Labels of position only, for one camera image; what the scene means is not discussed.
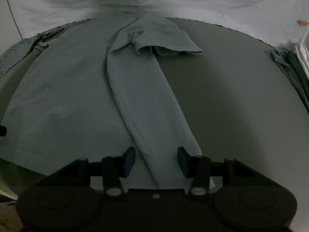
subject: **dark line on wall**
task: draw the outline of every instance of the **dark line on wall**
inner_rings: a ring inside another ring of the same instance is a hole
[[[15,21],[15,18],[14,18],[14,16],[13,16],[12,9],[11,9],[10,3],[9,3],[9,0],[7,0],[7,6],[9,6],[9,10],[10,10],[10,12],[11,12],[11,16],[12,16],[13,21],[14,21],[14,23],[15,23],[16,29],[18,30],[18,33],[20,34],[21,39],[23,39],[23,36],[21,35],[21,32],[20,32],[20,30],[19,30],[19,28],[18,28],[18,26],[17,26],[17,23],[16,23],[16,21]]]

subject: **white wall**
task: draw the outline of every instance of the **white wall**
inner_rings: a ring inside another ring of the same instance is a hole
[[[7,0],[0,0],[0,55],[20,40]]]

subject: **pile of clothes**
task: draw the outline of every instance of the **pile of clothes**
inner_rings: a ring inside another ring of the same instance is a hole
[[[289,79],[309,113],[309,52],[303,44],[294,50],[273,49],[272,59]]]

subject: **orange carrot print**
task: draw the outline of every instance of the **orange carrot print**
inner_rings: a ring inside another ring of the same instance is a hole
[[[306,22],[306,21],[297,21],[298,22],[298,24],[299,24],[299,26],[306,26],[306,25],[308,25],[309,24],[309,22]]]

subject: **silver screw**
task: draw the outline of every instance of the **silver screw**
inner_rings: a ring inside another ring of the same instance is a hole
[[[154,199],[159,199],[161,197],[161,195],[159,195],[159,194],[153,194],[152,195],[152,198],[154,198]]]
[[[118,187],[110,188],[106,191],[109,196],[119,196],[122,194],[122,190]]]
[[[202,187],[194,187],[191,189],[191,193],[193,195],[198,195],[198,196],[201,196],[201,195],[205,195],[206,194],[206,189],[202,188]]]

